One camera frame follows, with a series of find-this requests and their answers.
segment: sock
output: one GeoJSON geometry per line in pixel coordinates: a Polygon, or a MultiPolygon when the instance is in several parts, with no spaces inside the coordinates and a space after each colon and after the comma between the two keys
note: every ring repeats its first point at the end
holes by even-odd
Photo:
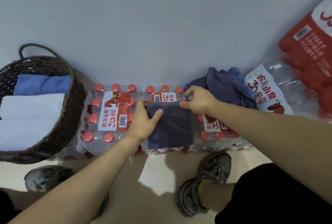
{"type": "Polygon", "coordinates": [[[198,184],[198,187],[197,187],[197,194],[198,194],[198,200],[200,202],[200,205],[202,205],[202,202],[201,202],[201,193],[202,193],[202,189],[203,189],[203,186],[205,185],[206,182],[213,182],[212,180],[208,180],[207,178],[204,179],[204,180],[201,180],[200,183],[198,184]]]}

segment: hand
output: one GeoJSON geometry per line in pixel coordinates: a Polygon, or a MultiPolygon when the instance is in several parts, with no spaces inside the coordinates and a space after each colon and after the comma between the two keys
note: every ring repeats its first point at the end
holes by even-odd
{"type": "Polygon", "coordinates": [[[180,102],[180,107],[190,109],[199,115],[211,115],[211,108],[218,100],[206,89],[192,86],[185,92],[189,102],[180,102]]]}
{"type": "Polygon", "coordinates": [[[137,139],[139,141],[139,144],[141,144],[145,139],[149,137],[149,135],[151,135],[157,125],[157,122],[163,115],[163,110],[158,109],[154,116],[150,119],[144,108],[144,102],[147,101],[147,99],[138,101],[134,118],[131,121],[128,130],[128,135],[137,139]]]}

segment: barcode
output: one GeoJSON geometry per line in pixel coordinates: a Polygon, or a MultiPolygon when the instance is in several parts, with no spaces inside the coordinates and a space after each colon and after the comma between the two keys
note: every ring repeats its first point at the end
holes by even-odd
{"type": "Polygon", "coordinates": [[[127,127],[127,115],[120,115],[119,128],[126,128],[126,127],[127,127]]]}
{"type": "Polygon", "coordinates": [[[302,30],[300,30],[298,33],[294,35],[294,38],[296,39],[296,41],[298,41],[301,38],[303,38],[305,34],[307,34],[309,31],[311,31],[311,28],[310,26],[306,25],[302,30]]]}
{"type": "Polygon", "coordinates": [[[154,95],[153,96],[153,101],[154,102],[160,102],[160,95],[154,95]]]}
{"type": "Polygon", "coordinates": [[[222,129],[228,129],[228,127],[226,125],[224,125],[222,122],[220,122],[222,124],[222,129]]]}

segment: basket handle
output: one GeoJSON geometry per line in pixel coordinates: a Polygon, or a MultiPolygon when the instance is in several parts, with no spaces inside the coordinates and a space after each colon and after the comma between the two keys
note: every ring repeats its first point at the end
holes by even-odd
{"type": "Polygon", "coordinates": [[[24,59],[24,56],[22,54],[23,49],[28,47],[28,46],[36,46],[36,47],[45,49],[45,50],[49,51],[50,53],[52,53],[56,58],[60,58],[59,55],[56,54],[56,52],[54,52],[52,49],[49,49],[46,46],[42,46],[40,44],[28,43],[28,44],[23,44],[19,47],[19,56],[20,56],[21,59],[24,59]]]}

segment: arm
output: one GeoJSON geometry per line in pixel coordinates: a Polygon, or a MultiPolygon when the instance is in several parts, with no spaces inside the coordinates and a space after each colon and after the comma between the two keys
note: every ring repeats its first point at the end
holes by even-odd
{"type": "Polygon", "coordinates": [[[282,170],[332,204],[332,125],[226,104],[196,86],[185,95],[190,101],[181,102],[181,107],[222,121],[282,170]]]}
{"type": "Polygon", "coordinates": [[[122,167],[152,133],[161,115],[162,110],[158,110],[150,120],[143,101],[139,101],[126,136],[20,213],[10,224],[90,223],[122,167]]]}

